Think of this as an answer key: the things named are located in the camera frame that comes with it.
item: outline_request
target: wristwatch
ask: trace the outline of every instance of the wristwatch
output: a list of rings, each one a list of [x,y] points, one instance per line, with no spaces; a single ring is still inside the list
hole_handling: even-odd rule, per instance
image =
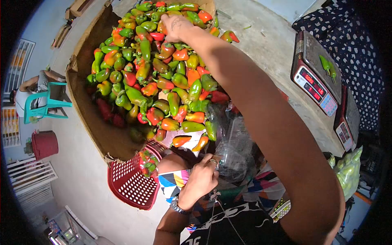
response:
[[[176,211],[179,212],[180,214],[184,214],[184,215],[188,215],[190,214],[192,211],[191,210],[183,210],[178,206],[178,196],[173,197],[172,202],[170,203],[170,207]]]

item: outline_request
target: hand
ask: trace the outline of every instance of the hand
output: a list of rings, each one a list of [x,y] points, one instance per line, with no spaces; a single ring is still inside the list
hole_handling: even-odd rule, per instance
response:
[[[194,27],[189,20],[180,15],[172,15],[170,17],[168,15],[162,15],[161,19],[167,29],[167,36],[165,40],[168,42],[182,41],[181,34],[183,31]]]
[[[178,196],[178,206],[183,210],[190,210],[193,205],[218,185],[218,171],[216,164],[210,159],[212,154],[207,154],[201,162],[195,164],[188,182]]]

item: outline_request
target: red basket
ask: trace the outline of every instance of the red basket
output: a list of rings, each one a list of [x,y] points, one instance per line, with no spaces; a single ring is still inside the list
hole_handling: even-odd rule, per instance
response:
[[[160,161],[161,153],[167,149],[155,140],[149,140],[145,147]],[[107,170],[107,183],[113,194],[126,204],[143,210],[150,210],[155,203],[159,184],[154,178],[145,178],[139,168],[139,154],[126,163],[112,162]]]

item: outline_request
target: polka dot cloth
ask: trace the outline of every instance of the polka dot cloth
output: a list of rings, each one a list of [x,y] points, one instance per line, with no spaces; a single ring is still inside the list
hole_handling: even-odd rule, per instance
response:
[[[354,96],[361,115],[360,130],[378,130],[379,96],[384,91],[378,51],[370,33],[345,1],[310,13],[292,28],[307,30],[329,52]]]

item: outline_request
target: teal plastic chair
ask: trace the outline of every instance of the teal plastic chair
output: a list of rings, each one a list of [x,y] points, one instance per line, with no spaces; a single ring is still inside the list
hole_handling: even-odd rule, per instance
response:
[[[24,109],[24,123],[29,124],[30,123],[30,117],[31,116],[42,116],[42,118],[45,117],[50,117],[50,118],[68,118],[67,116],[62,116],[62,115],[56,115],[56,114],[51,114],[48,113],[49,108],[56,108],[56,107],[72,107],[72,103],[70,102],[65,102],[65,101],[59,101],[59,100],[53,100],[50,98],[50,86],[51,85],[66,85],[67,83],[64,82],[49,82],[48,83],[48,91],[45,92],[40,92],[36,94],[31,94],[25,104],[25,109]],[[47,98],[47,104],[45,106],[39,107],[37,109],[31,109],[31,102],[35,99],[41,98],[41,97],[46,97]]]

